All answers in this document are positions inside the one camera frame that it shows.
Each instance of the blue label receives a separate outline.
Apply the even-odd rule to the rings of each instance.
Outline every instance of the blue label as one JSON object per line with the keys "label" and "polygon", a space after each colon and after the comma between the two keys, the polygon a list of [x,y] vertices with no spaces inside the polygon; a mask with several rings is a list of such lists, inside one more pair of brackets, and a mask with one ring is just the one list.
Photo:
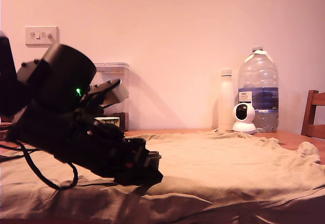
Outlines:
{"label": "blue label", "polygon": [[264,87],[264,88],[240,88],[238,92],[252,92],[252,105],[255,110],[279,110],[279,88]]}

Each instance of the light switch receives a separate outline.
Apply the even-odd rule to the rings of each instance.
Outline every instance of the light switch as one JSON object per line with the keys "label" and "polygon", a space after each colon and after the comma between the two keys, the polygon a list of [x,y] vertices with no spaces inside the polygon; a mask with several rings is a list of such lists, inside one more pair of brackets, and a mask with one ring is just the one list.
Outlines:
{"label": "light switch", "polygon": [[49,47],[59,42],[57,26],[25,27],[25,43],[27,47]]}

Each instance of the plastic storage container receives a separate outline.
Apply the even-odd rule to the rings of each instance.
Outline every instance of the plastic storage container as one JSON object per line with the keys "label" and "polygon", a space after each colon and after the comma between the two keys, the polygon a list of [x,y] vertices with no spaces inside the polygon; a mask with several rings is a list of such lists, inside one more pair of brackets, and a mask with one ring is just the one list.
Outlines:
{"label": "plastic storage container", "polygon": [[[97,73],[91,82],[91,86],[104,83],[108,80],[120,79],[129,90],[129,64],[122,62],[94,63]],[[121,103],[112,105],[104,110],[105,116],[114,116],[120,118],[120,128],[123,131],[128,130],[128,104],[129,98]]]}
{"label": "plastic storage container", "polygon": [[218,104],[218,129],[232,131],[235,119],[233,109],[235,106],[235,93],[230,68],[221,70],[221,86]]}
{"label": "plastic storage container", "polygon": [[252,103],[256,132],[275,132],[279,125],[279,88],[277,68],[262,47],[241,66],[238,76],[239,102]]}

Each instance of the wrinkled fabric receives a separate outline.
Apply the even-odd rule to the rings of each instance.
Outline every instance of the wrinkled fabric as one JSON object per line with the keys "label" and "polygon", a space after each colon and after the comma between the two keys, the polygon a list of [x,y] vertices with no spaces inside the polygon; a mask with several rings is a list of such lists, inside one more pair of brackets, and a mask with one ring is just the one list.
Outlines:
{"label": "wrinkled fabric", "polygon": [[[161,183],[149,189],[124,187],[77,166],[78,185],[56,191],[25,159],[13,160],[1,164],[1,218],[251,224],[316,223],[325,217],[324,165],[309,142],[287,150],[277,139],[244,133],[138,137],[162,155]],[[56,184],[73,178],[72,169],[52,155],[38,151],[31,156]]]}

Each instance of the container lid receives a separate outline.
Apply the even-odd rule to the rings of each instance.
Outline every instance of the container lid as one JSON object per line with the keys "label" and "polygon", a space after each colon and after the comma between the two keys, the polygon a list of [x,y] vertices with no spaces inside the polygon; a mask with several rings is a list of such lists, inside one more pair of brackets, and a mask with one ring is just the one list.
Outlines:
{"label": "container lid", "polygon": [[98,62],[94,63],[98,72],[118,72],[129,70],[129,64],[124,62]]}
{"label": "container lid", "polygon": [[255,52],[257,50],[263,50],[263,46],[255,46],[252,48],[252,52]]}
{"label": "container lid", "polygon": [[222,76],[231,76],[232,75],[232,69],[231,68],[221,69],[221,75]]}

